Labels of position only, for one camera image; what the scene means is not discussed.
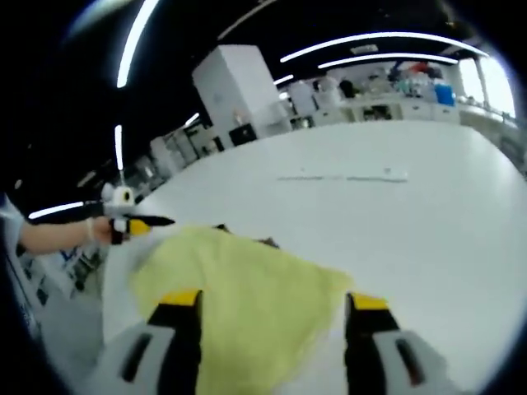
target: white table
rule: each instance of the white table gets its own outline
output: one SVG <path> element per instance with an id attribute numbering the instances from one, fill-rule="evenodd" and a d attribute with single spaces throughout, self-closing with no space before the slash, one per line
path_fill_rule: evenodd
<path id="1" fill-rule="evenodd" d="M 277 181 L 373 175 L 385 167 L 407 171 L 408 182 Z M 524 320 L 527 183 L 471 128 L 387 121 L 271 137 L 194 163 L 140 211 L 180 225 L 226 223 L 239 235 L 272 236 L 296 256 L 349 272 L 357 289 L 387 298 L 399 324 L 447 359 L 462 389 L 477 390 L 496 373 Z M 126 285 L 137 255 L 174 230 L 110 250 L 106 341 L 140 319 Z M 342 378 L 342 350 L 334 350 L 343 343 L 341 326 L 313 362 L 319 377 L 292 384 L 300 392 L 342 390 L 332 377 Z"/>

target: hand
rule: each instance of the hand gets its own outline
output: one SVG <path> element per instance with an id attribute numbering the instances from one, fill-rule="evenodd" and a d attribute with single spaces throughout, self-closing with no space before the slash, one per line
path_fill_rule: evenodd
<path id="1" fill-rule="evenodd" d="M 112 227 L 110 219 L 105 216 L 98 216 L 93 219 L 93 237 L 103 244 L 111 244 Z"/>

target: ceiling light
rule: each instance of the ceiling light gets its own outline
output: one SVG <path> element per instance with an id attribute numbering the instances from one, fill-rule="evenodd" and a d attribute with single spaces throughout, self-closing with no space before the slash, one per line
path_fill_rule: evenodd
<path id="1" fill-rule="evenodd" d="M 192 122 L 199 118 L 199 113 L 194 114 L 192 117 L 187 119 L 187 122 L 184 123 L 185 126 L 189 126 Z"/>
<path id="2" fill-rule="evenodd" d="M 352 41 L 359 41 L 359 40 L 383 39 L 383 38 L 403 38 L 403 39 L 421 39 L 421 40 L 437 41 L 440 43 L 454 45 L 462 49 L 467 49 L 468 51 L 474 52 L 478 55 L 488 56 L 488 53 L 483 52 L 481 49 L 477 49 L 476 47 L 473 47 L 472 45 L 462 43 L 461 41 L 458 41 L 457 39 L 447 39 L 446 37 L 441 37 L 440 35 L 428 35 L 425 33 L 411 33 L 407 31 L 381 31 L 378 33 L 366 33 L 364 35 L 350 35 L 349 37 L 342 37 L 341 39 L 332 39 L 330 41 L 326 41 L 325 43 L 313 45 L 311 47 L 302 49 L 300 51 L 296 51 L 295 53 L 292 53 L 290 55 L 287 55 L 281 58 L 280 62 L 285 63 L 285 62 L 290 61 L 291 59 L 298 58 L 299 56 L 305 55 L 306 53 L 318 51 L 319 49 L 328 48 L 328 47 L 331 47 L 337 44 L 350 43 Z"/>
<path id="3" fill-rule="evenodd" d="M 115 158 L 117 159 L 117 169 L 123 169 L 123 127 L 115 127 Z"/>
<path id="4" fill-rule="evenodd" d="M 154 11 L 159 0 L 145 0 L 139 10 L 138 15 L 133 22 L 130 34 L 126 39 L 126 45 L 124 46 L 123 57 L 121 58 L 121 64 L 119 65 L 119 74 L 117 76 L 117 87 L 122 88 L 128 81 L 128 73 L 130 71 L 130 65 L 132 64 L 133 53 L 135 48 L 138 46 L 139 38 L 141 33 L 148 22 L 148 18 Z"/>
<path id="5" fill-rule="evenodd" d="M 54 212 L 69 210 L 70 208 L 82 207 L 82 206 L 84 206 L 83 202 L 76 202 L 76 203 L 63 204 L 63 205 L 51 207 L 51 208 L 45 208 L 44 210 L 32 212 L 29 215 L 29 218 L 30 220 L 34 220 L 35 218 L 40 218 L 41 216 L 47 216 L 48 214 L 53 214 Z"/>
<path id="6" fill-rule="evenodd" d="M 335 60 L 333 62 L 320 64 L 319 68 L 338 66 L 339 64 L 344 64 L 344 63 L 361 62 L 364 60 L 392 59 L 392 58 L 426 59 L 426 60 L 435 60 L 437 62 L 444 62 L 444 63 L 451 63 L 451 64 L 458 63 L 458 61 L 455 59 L 445 58 L 444 56 L 437 56 L 437 55 L 426 55 L 424 53 L 379 53 L 376 55 L 364 55 L 364 56 L 356 56 L 354 58 Z"/>
<path id="7" fill-rule="evenodd" d="M 278 85 L 278 84 L 281 84 L 282 82 L 292 80 L 293 77 L 294 77 L 294 76 L 293 76 L 292 74 L 289 74 L 288 76 L 285 76 L 284 78 L 280 78 L 279 80 L 276 80 L 276 81 L 274 82 L 274 85 Z"/>

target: ceiling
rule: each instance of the ceiling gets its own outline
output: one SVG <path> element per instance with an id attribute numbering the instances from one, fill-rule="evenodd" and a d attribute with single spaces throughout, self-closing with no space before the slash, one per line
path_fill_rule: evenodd
<path id="1" fill-rule="evenodd" d="M 319 64 L 350 57 L 356 43 L 287 63 L 279 60 L 347 35 L 383 30 L 458 40 L 472 35 L 463 23 L 447 23 L 444 8 L 427 0 L 277 0 L 218 40 L 261 1 L 160 0 L 139 40 L 128 84 L 118 90 L 119 62 L 142 0 L 119 0 L 122 7 L 73 37 L 68 37 L 68 28 L 90 2 L 43 3 L 35 1 L 31 11 L 18 6 L 12 17 L 19 18 L 20 29 L 12 32 L 13 40 L 4 49 L 10 70 L 4 120 L 9 136 L 2 155 L 9 168 L 5 188 L 25 213 L 94 198 L 95 191 L 77 188 L 77 183 L 104 163 L 109 177 L 116 172 L 116 124 L 123 125 L 126 165 L 145 153 L 154 137 L 181 126 L 196 112 L 205 114 L 191 72 L 218 44 L 258 45 L 278 79 L 318 75 Z M 374 42 L 382 53 L 438 54 L 447 47 L 419 39 Z M 18 179 L 22 185 L 15 190 Z"/>

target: yellow towel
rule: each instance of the yellow towel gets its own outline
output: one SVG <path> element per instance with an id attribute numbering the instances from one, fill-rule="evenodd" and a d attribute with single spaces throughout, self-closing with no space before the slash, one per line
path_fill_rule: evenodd
<path id="1" fill-rule="evenodd" d="M 267 394 L 329 328 L 350 278 L 251 239 L 189 227 L 166 239 L 130 286 L 148 319 L 172 291 L 203 290 L 197 394 Z"/>

